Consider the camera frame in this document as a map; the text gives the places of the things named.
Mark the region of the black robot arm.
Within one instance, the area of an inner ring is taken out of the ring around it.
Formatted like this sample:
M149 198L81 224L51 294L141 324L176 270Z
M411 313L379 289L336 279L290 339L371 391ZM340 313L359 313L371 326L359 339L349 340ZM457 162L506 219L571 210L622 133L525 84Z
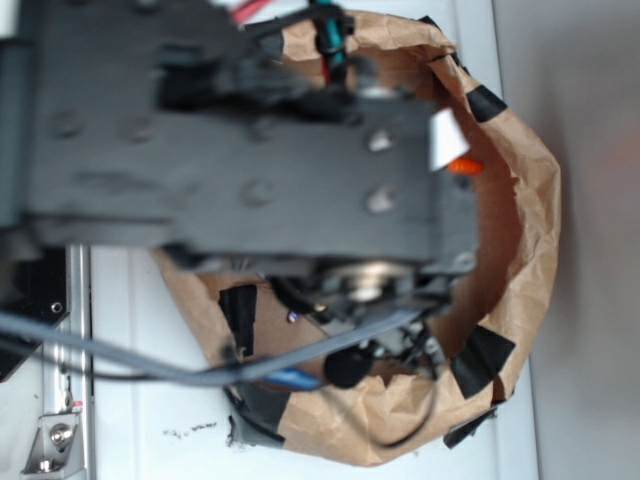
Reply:
M1 43L1 256L161 247L267 275L476 263L468 180L434 159L430 102L314 85L207 1L21 1Z

